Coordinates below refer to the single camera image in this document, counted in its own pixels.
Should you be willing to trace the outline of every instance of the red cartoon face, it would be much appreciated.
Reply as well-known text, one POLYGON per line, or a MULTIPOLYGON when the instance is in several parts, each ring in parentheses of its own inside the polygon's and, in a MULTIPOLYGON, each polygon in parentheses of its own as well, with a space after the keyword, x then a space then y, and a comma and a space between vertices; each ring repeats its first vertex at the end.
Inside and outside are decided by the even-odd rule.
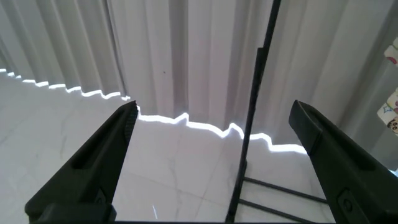
POLYGON ((387 124, 394 133, 398 134, 398 117, 395 117, 392 121, 387 124))

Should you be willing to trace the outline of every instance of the curtain fold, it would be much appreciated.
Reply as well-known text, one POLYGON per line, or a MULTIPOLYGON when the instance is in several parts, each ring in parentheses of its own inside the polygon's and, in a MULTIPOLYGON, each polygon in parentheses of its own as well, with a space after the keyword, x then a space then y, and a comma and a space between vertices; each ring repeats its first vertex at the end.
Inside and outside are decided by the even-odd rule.
MULTIPOLYGON (((221 130, 230 123, 243 128, 271 6, 272 0, 0 0, 0 66, 36 83, 120 92, 137 100, 142 114, 186 112, 190 121, 221 130)), ((378 80, 396 8, 393 0, 282 1, 252 132, 274 144, 298 144, 288 125, 298 99, 362 147, 376 145, 378 138, 367 142, 359 134, 376 112, 360 108, 367 108, 363 95, 373 94, 366 91, 379 91, 369 80, 378 80)))

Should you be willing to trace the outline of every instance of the metal frame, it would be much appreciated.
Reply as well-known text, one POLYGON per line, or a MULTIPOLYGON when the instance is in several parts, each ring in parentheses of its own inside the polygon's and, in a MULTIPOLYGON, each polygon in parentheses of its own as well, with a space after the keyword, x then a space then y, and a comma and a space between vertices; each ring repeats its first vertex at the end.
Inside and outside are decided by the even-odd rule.
POLYGON ((275 29, 275 24, 279 12, 279 7, 280 7, 280 0, 274 0, 272 3, 272 9, 271 9, 271 14, 269 16, 269 23, 267 26, 267 32, 266 32, 266 38, 264 40, 264 45, 262 48, 259 48, 257 50, 257 57, 256 57, 256 65, 254 68, 254 76, 253 76, 253 81, 252 81, 252 88, 251 88, 251 94, 250 94, 250 103, 249 103, 249 110, 248 110, 248 116, 246 118, 246 127, 244 130, 244 138, 243 138, 243 145, 242 145, 242 153, 241 153, 241 158, 240 158, 240 163, 239 163, 239 170, 238 170, 238 176, 236 178, 235 182, 235 187, 234 191, 231 197, 231 202, 229 203, 229 209, 227 216, 225 218, 226 223, 233 223, 235 220, 235 215, 236 211, 238 209, 238 204, 250 206, 252 208, 256 208, 265 212, 273 213, 275 215, 279 215, 281 217, 285 217, 288 219, 291 219, 296 222, 302 222, 302 223, 311 223, 311 221, 296 217, 294 215, 290 215, 288 213, 284 213, 269 207, 265 207, 256 203, 248 202, 247 200, 240 199, 241 191, 242 191, 242 186, 243 182, 249 182, 252 184, 257 184, 261 185, 263 187, 268 187, 272 188, 275 190, 279 190, 291 195, 295 195, 298 197, 306 198, 309 200, 313 200, 315 202, 320 202, 324 204, 328 204, 328 202, 325 199, 314 197, 312 195, 307 195, 301 192, 297 192, 294 190, 290 190, 284 187, 280 187, 274 184, 266 183, 260 180, 252 179, 249 177, 245 177, 246 173, 246 168, 248 166, 248 162, 246 160, 246 157, 248 155, 248 147, 249 147, 249 137, 251 133, 251 127, 253 123, 253 118, 254 118, 254 112, 256 110, 256 102, 257 102, 257 97, 261 85, 261 80, 262 80, 262 74, 264 73, 264 69, 266 66, 267 58, 268 58, 268 53, 269 49, 271 46, 271 41, 272 41, 272 36, 274 34, 274 29, 275 29))

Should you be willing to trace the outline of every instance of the horizontal black bar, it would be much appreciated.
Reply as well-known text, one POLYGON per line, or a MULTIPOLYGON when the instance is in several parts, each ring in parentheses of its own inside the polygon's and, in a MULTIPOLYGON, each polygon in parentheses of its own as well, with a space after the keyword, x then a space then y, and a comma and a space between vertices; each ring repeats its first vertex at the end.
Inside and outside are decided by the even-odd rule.
POLYGON ((269 208, 269 207, 265 207, 265 206, 262 206, 262 205, 259 205, 259 204, 253 203, 253 202, 248 202, 247 200, 239 199, 239 203, 241 203, 242 205, 247 205, 247 206, 250 206, 252 208, 256 208, 256 209, 259 209, 259 210, 262 210, 262 211, 265 211, 265 212, 269 212, 269 213, 278 215, 280 217, 288 218, 288 219, 296 221, 296 222, 314 223, 314 222, 311 222, 309 220, 306 220, 306 219, 303 219, 303 218, 299 218, 299 217, 296 217, 294 215, 290 215, 288 213, 284 213, 284 212, 281 212, 281 211, 278 211, 278 210, 275 210, 275 209, 272 209, 272 208, 269 208))
POLYGON ((247 182, 250 182, 250 183, 258 184, 258 185, 261 185, 261 186, 264 186, 264 187, 269 187, 269 188, 272 188, 272 189, 275 189, 275 190, 280 190, 280 191, 286 192, 288 194, 296 195, 296 196, 303 197, 303 198, 306 198, 306 199, 309 199, 309 200, 313 200, 313 201, 316 201, 316 202, 325 203, 325 204, 328 205, 328 201, 323 199, 323 198, 318 198, 318 197, 315 197, 315 196, 312 196, 312 195, 307 195, 305 193, 297 192, 295 190, 290 190, 290 189, 287 189, 287 188, 284 188, 284 187, 280 187, 278 185, 269 184, 269 183, 266 183, 266 182, 263 182, 263 181, 260 181, 260 180, 252 179, 250 177, 244 177, 243 180, 247 181, 247 182))

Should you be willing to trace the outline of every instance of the white curtain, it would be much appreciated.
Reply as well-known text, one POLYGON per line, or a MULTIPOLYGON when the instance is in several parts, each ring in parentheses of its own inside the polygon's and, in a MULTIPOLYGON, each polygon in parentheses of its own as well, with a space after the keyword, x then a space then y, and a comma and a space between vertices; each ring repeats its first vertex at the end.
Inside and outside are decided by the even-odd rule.
MULTIPOLYGON (((137 100, 142 114, 187 112, 190 121, 243 128, 271 6, 271 0, 0 0, 0 65, 36 83, 118 91, 137 100)), ((379 92, 368 80, 378 77, 396 11, 393 0, 283 0, 252 132, 274 144, 298 143, 287 122, 298 99, 372 151, 384 130, 364 146, 360 126, 377 115, 363 115, 361 102, 366 91, 379 92)))

